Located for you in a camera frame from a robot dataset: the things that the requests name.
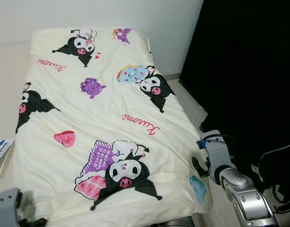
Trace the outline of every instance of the bed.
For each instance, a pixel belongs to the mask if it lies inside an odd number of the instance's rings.
[[[198,131],[125,27],[34,33],[16,128],[16,184],[49,227],[136,227],[206,213]]]

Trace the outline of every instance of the kuromi print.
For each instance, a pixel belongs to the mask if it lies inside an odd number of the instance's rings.
[[[36,91],[28,90],[30,86],[30,82],[24,85],[21,105],[18,112],[18,125],[16,128],[16,133],[18,132],[18,129],[30,119],[29,116],[32,112],[48,112],[52,109],[60,111],[59,109],[55,108],[47,99],[42,99],[40,94]]]
[[[117,80],[122,83],[138,84],[141,91],[150,97],[161,113],[164,112],[165,98],[170,94],[175,95],[166,79],[151,65],[146,68],[138,65],[126,66],[117,74]]]
[[[140,65],[128,65],[119,71],[117,80],[123,83],[140,83],[153,72],[155,72],[155,67],[151,65],[146,68]]]
[[[143,93],[150,97],[153,104],[163,113],[163,107],[166,102],[166,97],[174,94],[166,79],[160,74],[151,74],[146,77],[141,83],[140,88]]]
[[[84,67],[87,67],[90,59],[92,58],[91,54],[95,50],[94,38],[96,37],[97,32],[91,28],[85,28],[81,30],[71,30],[71,33],[74,33],[76,36],[71,37],[67,44],[57,50],[53,50],[52,53],[61,52],[68,55],[72,54],[77,56],[78,59],[84,64]]]
[[[138,192],[158,196],[147,166],[140,161],[149,152],[144,145],[116,140],[112,146],[97,140],[89,160],[75,180],[75,191],[94,200],[91,210],[109,195],[122,189],[135,187]]]
[[[101,93],[101,91],[106,87],[106,85],[101,85],[97,82],[97,79],[87,78],[85,82],[80,84],[80,88],[82,92],[87,92],[90,95],[90,98],[94,98],[94,96]]]
[[[132,29],[130,28],[125,28],[125,29],[117,28],[113,31],[114,38],[117,37],[117,39],[121,40],[122,42],[130,44],[127,38],[127,35],[131,30]]]

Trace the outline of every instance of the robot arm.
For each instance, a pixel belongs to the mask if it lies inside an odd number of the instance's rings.
[[[19,215],[22,200],[30,200],[24,197],[18,188],[12,188],[0,194],[0,227],[44,227],[47,220],[41,218],[35,221],[28,221]]]
[[[204,133],[197,142],[208,154],[211,180],[221,185],[232,202],[241,227],[278,226],[265,197],[254,187],[253,181],[241,174],[230,161],[228,147],[219,131]]]

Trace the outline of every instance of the purple cartoon character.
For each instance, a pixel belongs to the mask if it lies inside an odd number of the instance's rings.
[[[113,35],[117,36],[117,39],[120,39],[122,42],[130,44],[129,40],[127,39],[127,35],[131,30],[132,29],[130,28],[125,28],[124,30],[117,28],[113,31]]]
[[[82,89],[82,92],[87,92],[88,95],[90,95],[90,98],[94,98],[94,96],[101,93],[103,88],[105,88],[106,85],[101,85],[97,82],[97,79],[93,78],[87,78],[85,82],[82,82],[80,84],[80,88]]]

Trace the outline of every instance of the pink heart print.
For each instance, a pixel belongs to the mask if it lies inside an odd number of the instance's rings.
[[[69,148],[75,142],[75,133],[74,131],[63,131],[59,134],[55,134],[54,138],[56,141],[61,143],[64,147]]]

